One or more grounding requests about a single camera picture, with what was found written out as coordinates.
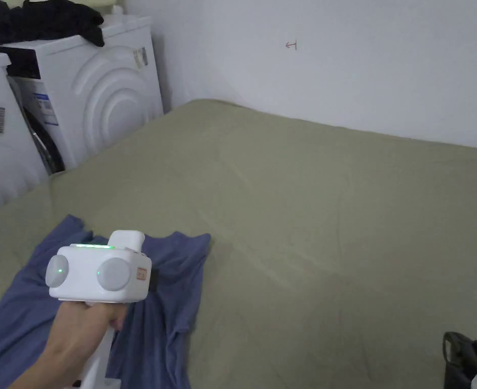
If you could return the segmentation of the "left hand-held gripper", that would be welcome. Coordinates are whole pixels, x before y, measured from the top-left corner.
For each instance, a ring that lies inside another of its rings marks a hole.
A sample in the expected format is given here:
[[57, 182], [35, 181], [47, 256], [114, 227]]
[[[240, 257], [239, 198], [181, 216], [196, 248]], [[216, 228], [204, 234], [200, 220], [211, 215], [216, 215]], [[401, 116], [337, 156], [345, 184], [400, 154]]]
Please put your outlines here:
[[143, 301], [152, 277], [152, 261], [141, 250], [144, 240], [142, 232], [117, 230], [107, 245], [61, 247], [46, 269], [50, 297], [88, 305]]

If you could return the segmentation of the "person's left hand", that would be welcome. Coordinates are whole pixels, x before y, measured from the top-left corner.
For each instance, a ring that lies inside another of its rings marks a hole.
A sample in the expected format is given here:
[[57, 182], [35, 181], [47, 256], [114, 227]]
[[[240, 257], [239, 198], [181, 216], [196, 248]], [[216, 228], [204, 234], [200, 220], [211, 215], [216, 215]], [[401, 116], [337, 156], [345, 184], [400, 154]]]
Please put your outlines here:
[[46, 361], [66, 372], [80, 373], [108, 329], [120, 330], [127, 314], [120, 303], [63, 302], [43, 352]]

